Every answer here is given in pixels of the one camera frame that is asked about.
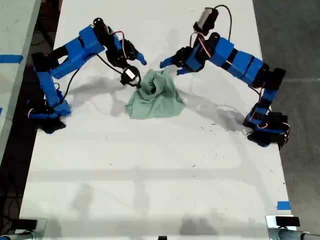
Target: blue tape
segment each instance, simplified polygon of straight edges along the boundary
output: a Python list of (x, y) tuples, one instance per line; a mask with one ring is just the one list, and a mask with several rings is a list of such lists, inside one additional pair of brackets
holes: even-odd
[(290, 210), (290, 202), (289, 201), (278, 201), (277, 205), (278, 210)]
[(0, 64), (19, 64), (22, 59), (22, 55), (0, 55)]

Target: gray floor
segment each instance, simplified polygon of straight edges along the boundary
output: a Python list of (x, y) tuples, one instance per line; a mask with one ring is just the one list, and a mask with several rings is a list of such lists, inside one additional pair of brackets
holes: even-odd
[(293, 214), (320, 233), (320, 0), (253, 0), (263, 60), (287, 70), (274, 111), (289, 116), (280, 151)]

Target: green cloth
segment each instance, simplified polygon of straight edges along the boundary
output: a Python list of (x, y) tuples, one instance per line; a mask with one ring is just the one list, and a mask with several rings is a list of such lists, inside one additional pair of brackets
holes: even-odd
[(125, 107), (132, 119), (150, 119), (177, 116), (185, 104), (170, 74), (150, 69)]

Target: white table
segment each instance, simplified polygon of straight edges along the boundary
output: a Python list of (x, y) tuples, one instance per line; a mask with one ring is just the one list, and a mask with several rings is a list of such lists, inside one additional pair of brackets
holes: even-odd
[[(189, 44), (204, 7), (219, 3), (64, 0), (55, 47), (101, 17), (144, 53), (148, 65), (134, 63), (144, 75)], [(252, 1), (223, 3), (232, 12), (231, 41), (261, 57)], [(215, 26), (227, 36), (226, 10)], [(209, 63), (172, 76), (186, 109), (131, 120), (125, 104), (134, 89), (91, 59), (71, 84), (67, 127), (37, 133), (20, 217), (47, 219), (46, 239), (268, 239), (265, 215), (291, 212), (276, 207), (288, 200), (278, 147), (248, 141), (241, 125), (256, 93)]]
[(19, 63), (0, 63), (0, 164), (10, 133), (41, 0), (0, 1), (0, 55), (22, 55)]

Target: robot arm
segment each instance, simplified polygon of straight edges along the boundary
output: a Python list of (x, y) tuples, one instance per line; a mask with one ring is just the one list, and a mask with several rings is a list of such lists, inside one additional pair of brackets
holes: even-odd
[[(71, 113), (68, 102), (65, 100), (69, 86), (63, 96), (62, 92), (56, 89), (53, 77), (60, 79), (75, 71), (70, 79), (71, 82), (79, 69), (94, 56), (98, 56), (106, 65), (121, 74), (120, 82), (123, 85), (139, 87), (139, 81), (136, 84), (133, 83), (136, 79), (141, 80), (139, 70), (128, 64), (127, 60), (137, 59), (143, 65), (147, 62), (142, 53), (138, 52), (133, 44), (124, 38), (124, 35), (122, 40), (119, 40), (116, 33), (106, 26), (101, 18), (96, 18), (93, 25), (81, 30), (79, 36), (67, 44), (46, 55), (42, 52), (32, 54), (34, 70), (45, 95), (45, 101), (28, 101), (27, 103), (27, 116), (34, 119), (37, 127), (47, 133), (53, 133), (65, 127), (59, 118)], [(109, 62), (115, 67), (122, 68), (123, 72), (110, 66), (98, 55), (105, 50), (105, 47)], [(60, 64), (58, 60), (64, 56), (67, 58)]]
[(278, 143), (281, 148), (289, 137), (290, 126), (288, 117), (280, 112), (268, 112), (276, 97), (278, 89), (286, 71), (269, 66), (258, 58), (234, 48), (234, 44), (220, 37), (216, 32), (208, 39), (205, 36), (214, 28), (218, 11), (216, 8), (205, 8), (198, 22), (193, 26), (197, 38), (193, 46), (183, 47), (175, 55), (166, 58), (160, 63), (160, 68), (176, 65), (179, 68), (177, 75), (199, 72), (209, 61), (228, 71), (251, 88), (264, 89), (259, 101), (246, 116), (243, 125), (252, 128), (248, 139), (266, 147), (270, 143)]

